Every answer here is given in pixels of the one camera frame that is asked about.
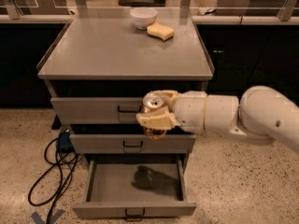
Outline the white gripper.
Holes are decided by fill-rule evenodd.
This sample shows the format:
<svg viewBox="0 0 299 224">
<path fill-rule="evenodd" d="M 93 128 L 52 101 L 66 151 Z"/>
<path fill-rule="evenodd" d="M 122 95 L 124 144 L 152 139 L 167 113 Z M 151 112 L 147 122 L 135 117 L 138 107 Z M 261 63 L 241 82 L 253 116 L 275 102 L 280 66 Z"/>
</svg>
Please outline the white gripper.
<svg viewBox="0 0 299 224">
<path fill-rule="evenodd" d="M 162 107 L 151 112 L 137 113 L 136 119 L 142 127 L 168 131 L 179 126 L 187 133 L 200 133 L 203 130 L 207 99 L 204 91 L 180 94 L 174 90 L 161 90 L 153 93 L 162 97 L 169 109 Z"/>
</svg>

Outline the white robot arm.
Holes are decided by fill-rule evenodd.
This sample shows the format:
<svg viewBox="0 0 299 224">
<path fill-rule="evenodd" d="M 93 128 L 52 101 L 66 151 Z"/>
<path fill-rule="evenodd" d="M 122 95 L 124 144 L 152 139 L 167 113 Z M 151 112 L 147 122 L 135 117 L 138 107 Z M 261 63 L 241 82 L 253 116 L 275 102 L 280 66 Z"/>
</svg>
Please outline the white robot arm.
<svg viewBox="0 0 299 224">
<path fill-rule="evenodd" d="M 279 141 L 299 150 L 299 107 L 265 86 L 251 87 L 240 98 L 204 91 L 151 91 L 136 119 L 152 139 L 179 127 L 187 133 L 224 133 L 253 144 Z"/>
</svg>

